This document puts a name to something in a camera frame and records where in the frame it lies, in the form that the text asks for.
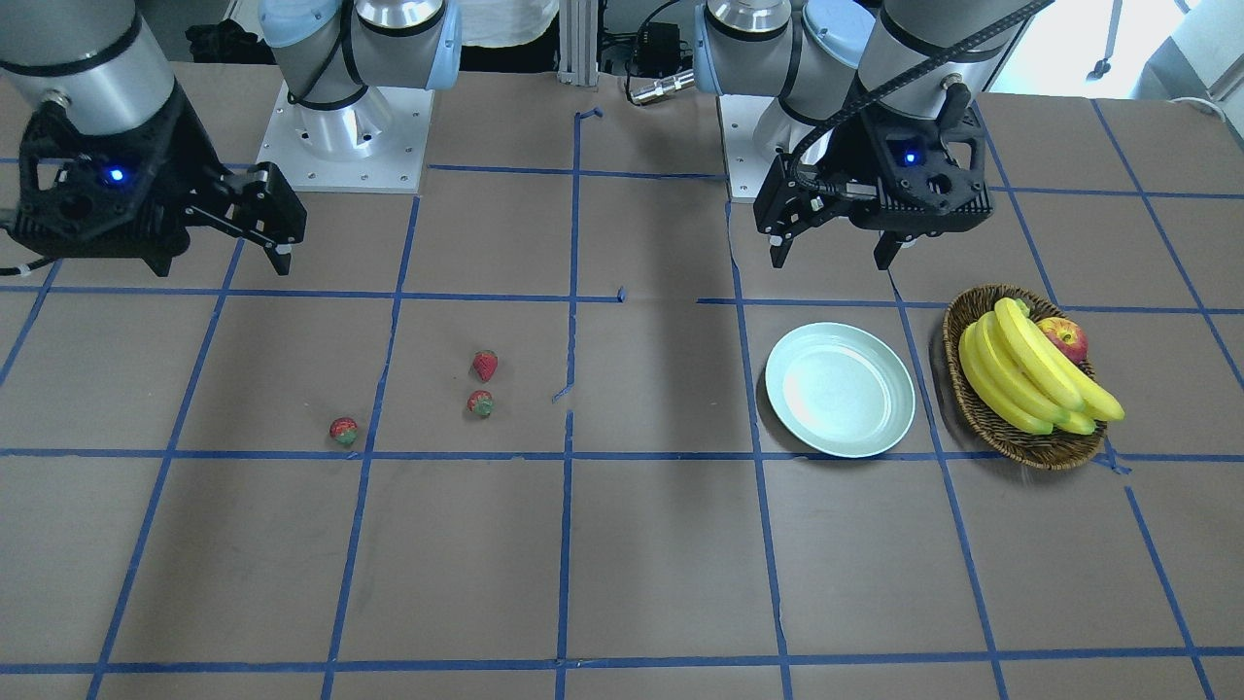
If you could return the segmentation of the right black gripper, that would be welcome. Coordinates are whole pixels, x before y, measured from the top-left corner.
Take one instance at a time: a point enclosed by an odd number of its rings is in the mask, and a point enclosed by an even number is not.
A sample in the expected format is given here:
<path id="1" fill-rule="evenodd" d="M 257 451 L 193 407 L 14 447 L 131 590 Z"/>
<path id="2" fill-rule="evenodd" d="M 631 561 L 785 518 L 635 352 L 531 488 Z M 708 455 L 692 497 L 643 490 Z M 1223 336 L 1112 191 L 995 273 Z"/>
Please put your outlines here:
<path id="1" fill-rule="evenodd" d="M 276 163 L 255 165 L 255 201 L 214 201 L 221 163 L 185 93 L 117 134 L 85 134 L 66 98 L 46 98 L 19 142 L 15 242 L 44 259 L 139 259 L 167 276 L 190 247 L 190 226 L 262 249 L 275 274 L 292 270 L 307 213 Z"/>

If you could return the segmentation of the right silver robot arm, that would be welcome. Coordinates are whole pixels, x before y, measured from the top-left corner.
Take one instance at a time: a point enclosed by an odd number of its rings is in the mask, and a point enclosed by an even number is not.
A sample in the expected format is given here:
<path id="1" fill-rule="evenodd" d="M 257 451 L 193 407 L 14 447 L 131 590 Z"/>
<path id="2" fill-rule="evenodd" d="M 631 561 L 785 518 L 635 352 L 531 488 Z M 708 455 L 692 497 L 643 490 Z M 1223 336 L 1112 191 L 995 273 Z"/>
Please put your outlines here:
<path id="1" fill-rule="evenodd" d="M 396 119 L 383 88 L 452 88 L 462 66 L 455 1 L 262 1 L 262 41 L 305 150 L 381 154 Z M 221 163 L 133 1 L 5 1 L 2 75 L 32 114 L 17 147 L 17 205 L 2 230 L 35 261 L 138 259 L 158 276 L 214 228 L 292 266 L 307 213 L 275 162 Z"/>

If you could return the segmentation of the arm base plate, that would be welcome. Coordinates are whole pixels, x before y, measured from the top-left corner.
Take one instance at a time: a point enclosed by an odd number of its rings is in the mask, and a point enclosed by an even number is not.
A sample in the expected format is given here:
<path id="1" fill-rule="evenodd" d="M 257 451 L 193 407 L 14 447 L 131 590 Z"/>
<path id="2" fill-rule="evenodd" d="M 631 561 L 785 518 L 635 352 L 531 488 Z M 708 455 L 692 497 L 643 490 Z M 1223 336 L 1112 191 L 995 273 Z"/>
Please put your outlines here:
<path id="1" fill-rule="evenodd" d="M 321 111 L 281 90 L 255 159 L 276 164 L 299 193 L 415 194 L 434 99 L 434 91 L 373 86 L 352 104 Z"/>
<path id="2" fill-rule="evenodd" d="M 770 96 L 722 94 L 718 111 L 730 199 L 753 203 L 778 152 L 794 150 L 812 126 Z"/>

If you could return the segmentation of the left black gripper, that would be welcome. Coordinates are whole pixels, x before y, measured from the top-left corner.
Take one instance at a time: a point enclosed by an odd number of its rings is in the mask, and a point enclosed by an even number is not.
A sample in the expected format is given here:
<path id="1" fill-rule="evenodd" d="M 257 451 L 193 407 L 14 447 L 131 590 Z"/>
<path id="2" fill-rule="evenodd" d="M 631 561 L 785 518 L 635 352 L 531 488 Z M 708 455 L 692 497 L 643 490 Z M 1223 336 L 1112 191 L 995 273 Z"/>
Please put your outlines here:
<path id="1" fill-rule="evenodd" d="M 977 106 L 947 98 L 932 121 L 875 104 L 836 129 L 837 168 L 851 182 L 875 187 L 853 201 L 853 226 L 883 231 L 876 269 L 886 271 L 911 244 L 911 234 L 964 233 L 991 218 L 984 177 L 985 139 Z M 782 269 L 794 240 L 821 226 L 825 188 L 795 155 L 774 155 L 753 203 L 756 230 L 769 240 L 774 269 Z"/>

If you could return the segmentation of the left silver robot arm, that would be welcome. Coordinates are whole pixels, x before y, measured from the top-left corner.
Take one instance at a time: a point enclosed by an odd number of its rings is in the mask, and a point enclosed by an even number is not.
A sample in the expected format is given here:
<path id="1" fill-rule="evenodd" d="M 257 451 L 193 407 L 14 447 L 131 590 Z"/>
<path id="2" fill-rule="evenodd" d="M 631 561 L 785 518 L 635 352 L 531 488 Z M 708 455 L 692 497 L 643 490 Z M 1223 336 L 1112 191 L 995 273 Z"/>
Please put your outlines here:
<path id="1" fill-rule="evenodd" d="M 832 219 L 880 234 L 889 269 L 921 236 L 991 218 L 977 97 L 1044 1 L 704 1 L 693 71 L 712 94 L 766 97 L 773 142 L 753 198 L 773 267 Z"/>

